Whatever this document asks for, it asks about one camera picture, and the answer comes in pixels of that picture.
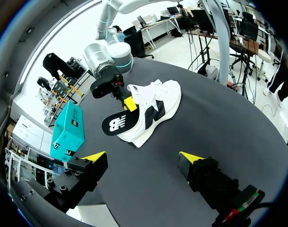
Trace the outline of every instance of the shoelace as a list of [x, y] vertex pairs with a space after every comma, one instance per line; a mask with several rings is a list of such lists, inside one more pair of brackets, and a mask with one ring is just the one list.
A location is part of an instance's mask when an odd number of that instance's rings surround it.
[[157, 79], [155, 82], [151, 82], [150, 85], [148, 85], [148, 87], [153, 88], [155, 97], [160, 97], [165, 92], [162, 88], [162, 84], [163, 83]]
[[138, 105], [146, 105], [148, 102], [151, 102], [151, 98], [161, 96], [164, 92], [162, 82], [159, 79], [145, 87], [128, 85], [128, 90], [132, 92], [134, 102]]

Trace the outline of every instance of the yellow triangle marker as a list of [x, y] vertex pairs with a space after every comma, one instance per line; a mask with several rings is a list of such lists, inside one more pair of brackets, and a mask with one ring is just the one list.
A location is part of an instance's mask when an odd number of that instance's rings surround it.
[[80, 159], [88, 159], [92, 162], [97, 161], [104, 153], [106, 153], [105, 151], [102, 151], [100, 153], [94, 154], [94, 155], [89, 155], [87, 157], [81, 157]]
[[181, 151], [180, 154], [183, 155], [185, 158], [187, 158], [192, 164], [194, 161], [198, 161], [199, 159], [205, 159], [203, 157], [191, 155], [191, 154], [183, 152], [183, 151]]

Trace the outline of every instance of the robotic arm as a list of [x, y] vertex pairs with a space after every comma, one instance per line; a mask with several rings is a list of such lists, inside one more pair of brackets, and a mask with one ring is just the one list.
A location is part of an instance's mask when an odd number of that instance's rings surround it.
[[114, 21], [117, 13], [128, 14], [136, 9], [160, 1], [168, 0], [104, 0], [103, 10], [98, 22], [97, 28], [97, 40], [102, 40], [107, 38], [107, 30]]
[[[91, 44], [85, 48], [84, 58], [93, 76], [97, 79], [90, 90], [95, 98], [112, 93], [125, 109], [135, 110], [131, 94], [124, 89], [122, 74], [133, 66], [133, 56], [127, 43], [119, 42], [117, 31], [110, 28], [118, 12], [127, 14], [147, 4], [165, 0], [103, 0], [103, 10], [97, 26], [97, 40], [106, 40], [107, 46]], [[201, 0], [204, 8], [213, 14], [215, 30], [220, 43], [220, 71], [217, 80], [224, 84], [229, 71], [229, 28], [224, 13], [217, 0]]]

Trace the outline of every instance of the new balance logo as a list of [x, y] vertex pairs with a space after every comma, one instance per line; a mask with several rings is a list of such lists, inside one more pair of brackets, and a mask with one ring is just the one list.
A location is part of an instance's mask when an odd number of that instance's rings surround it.
[[156, 103], [159, 111], [156, 111], [151, 106], [145, 112], [145, 129], [148, 129], [153, 124], [153, 120], [157, 121], [165, 115], [164, 102], [156, 100]]
[[109, 130], [110, 131], [115, 131], [118, 130], [119, 128], [123, 128], [125, 126], [125, 118], [126, 115], [122, 116], [121, 118], [116, 118], [113, 119], [110, 123], [109, 123]]

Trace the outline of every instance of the white wall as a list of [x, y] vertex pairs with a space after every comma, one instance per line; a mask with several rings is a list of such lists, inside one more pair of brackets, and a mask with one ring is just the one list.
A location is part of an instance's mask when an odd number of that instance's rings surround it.
[[[184, 7], [196, 6], [197, 1], [184, 0], [181, 2], [181, 4]], [[136, 20], [138, 16], [155, 14], [158, 18], [160, 18], [161, 11], [165, 10], [167, 7], [172, 7], [176, 5], [176, 2], [170, 1], [146, 5], [127, 15], [118, 14], [112, 25], [118, 25], [122, 28], [122, 30], [124, 30], [131, 27], [132, 22]], [[35, 124], [42, 127], [44, 130], [47, 130], [47, 127], [44, 125], [44, 104], [35, 97], [36, 93], [38, 93], [38, 90], [40, 88], [40, 86], [36, 83], [37, 79], [39, 77], [44, 77], [47, 79], [52, 78], [50, 73], [45, 70], [42, 65], [43, 59], [47, 54], [54, 52], [64, 61], [67, 61], [72, 56], [75, 58], [81, 58], [81, 62], [85, 66], [87, 66], [83, 58], [83, 51], [85, 47], [91, 43], [106, 44], [105, 41], [95, 40], [96, 24], [100, 17], [101, 6], [102, 4], [100, 3], [96, 4], [88, 10], [79, 14], [68, 24], [66, 24], [41, 50], [38, 57], [33, 62], [30, 70], [25, 72], [27, 73], [27, 77], [23, 85], [21, 94], [19, 94], [14, 99], [14, 118], [17, 118], [17, 115], [19, 115], [19, 113], [21, 112], [20, 110], [23, 110], [24, 113], [22, 114], [30, 116], [30, 120], [34, 121]]]

